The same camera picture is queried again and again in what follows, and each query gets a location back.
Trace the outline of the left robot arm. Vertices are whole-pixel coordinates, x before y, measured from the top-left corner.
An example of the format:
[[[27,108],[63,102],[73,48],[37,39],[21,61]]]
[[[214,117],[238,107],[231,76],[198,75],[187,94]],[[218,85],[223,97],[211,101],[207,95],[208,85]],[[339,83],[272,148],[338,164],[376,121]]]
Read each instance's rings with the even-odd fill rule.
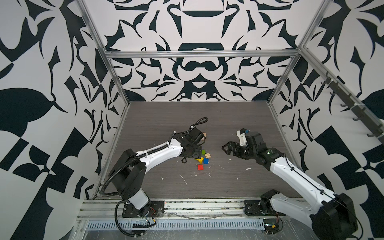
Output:
[[[173,133],[167,142],[148,150],[134,152],[128,149],[110,171],[100,189],[102,197],[119,196],[138,211],[150,207],[150,198],[142,189],[146,173],[173,158],[199,159],[206,136],[197,128],[182,133]]]

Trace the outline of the yellow wood block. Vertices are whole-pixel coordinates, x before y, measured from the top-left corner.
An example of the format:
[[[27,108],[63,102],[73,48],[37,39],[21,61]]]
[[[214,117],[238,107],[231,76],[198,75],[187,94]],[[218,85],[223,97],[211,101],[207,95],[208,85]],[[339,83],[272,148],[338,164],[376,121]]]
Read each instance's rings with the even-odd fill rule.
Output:
[[[201,157],[200,159],[196,159],[198,162],[199,162],[199,164],[202,164],[203,163],[203,161],[204,161],[204,158],[203,157]]]

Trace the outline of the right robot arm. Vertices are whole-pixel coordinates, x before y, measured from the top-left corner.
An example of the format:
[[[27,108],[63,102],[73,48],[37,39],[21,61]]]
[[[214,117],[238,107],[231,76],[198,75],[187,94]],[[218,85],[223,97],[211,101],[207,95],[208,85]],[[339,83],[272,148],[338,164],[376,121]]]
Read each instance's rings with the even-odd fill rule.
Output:
[[[302,203],[270,190],[260,197],[258,205],[245,205],[245,214],[254,216],[282,213],[311,228],[320,240],[346,240],[359,230],[353,201],[346,194],[336,194],[307,176],[281,151],[268,148],[260,133],[237,131],[239,142],[222,146],[227,155],[255,160],[269,172],[290,185],[306,202]]]

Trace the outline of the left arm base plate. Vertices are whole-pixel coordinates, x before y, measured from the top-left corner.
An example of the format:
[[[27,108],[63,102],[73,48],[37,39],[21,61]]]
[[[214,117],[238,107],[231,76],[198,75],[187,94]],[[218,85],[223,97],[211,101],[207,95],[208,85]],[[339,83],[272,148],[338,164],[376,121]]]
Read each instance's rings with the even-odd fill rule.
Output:
[[[123,218],[139,218],[146,216],[148,218],[156,218],[164,213],[164,201],[149,201],[142,209],[138,210],[133,204],[125,203],[123,207]]]

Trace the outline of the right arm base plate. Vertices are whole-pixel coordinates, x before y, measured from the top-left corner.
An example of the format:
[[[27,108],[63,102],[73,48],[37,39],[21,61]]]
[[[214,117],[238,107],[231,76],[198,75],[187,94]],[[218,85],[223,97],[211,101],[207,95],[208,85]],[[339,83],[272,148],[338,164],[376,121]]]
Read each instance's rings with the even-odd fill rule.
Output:
[[[283,213],[278,213],[274,210],[263,207],[261,200],[245,200],[244,201],[244,213],[248,217],[272,217],[272,216],[286,216]]]

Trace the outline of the small green circuit board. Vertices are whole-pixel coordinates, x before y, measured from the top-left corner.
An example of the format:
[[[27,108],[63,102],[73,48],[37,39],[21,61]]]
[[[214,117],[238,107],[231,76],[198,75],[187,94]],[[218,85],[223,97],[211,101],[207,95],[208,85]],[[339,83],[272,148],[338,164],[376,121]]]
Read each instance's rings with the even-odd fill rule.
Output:
[[[264,233],[271,236],[279,233],[284,227],[284,223],[276,219],[263,219],[263,223],[265,228]]]

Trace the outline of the black hook rail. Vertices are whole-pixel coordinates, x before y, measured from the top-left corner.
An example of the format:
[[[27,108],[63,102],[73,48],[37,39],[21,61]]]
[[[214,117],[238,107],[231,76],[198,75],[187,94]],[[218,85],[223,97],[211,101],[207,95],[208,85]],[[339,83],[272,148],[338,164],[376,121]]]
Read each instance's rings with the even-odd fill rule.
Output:
[[[361,122],[370,131],[367,134],[368,138],[376,138],[384,145],[384,123],[341,80],[326,71],[326,79],[322,82],[322,86],[329,87],[331,96],[337,96],[342,101],[342,108],[353,112],[355,115],[353,121]]]

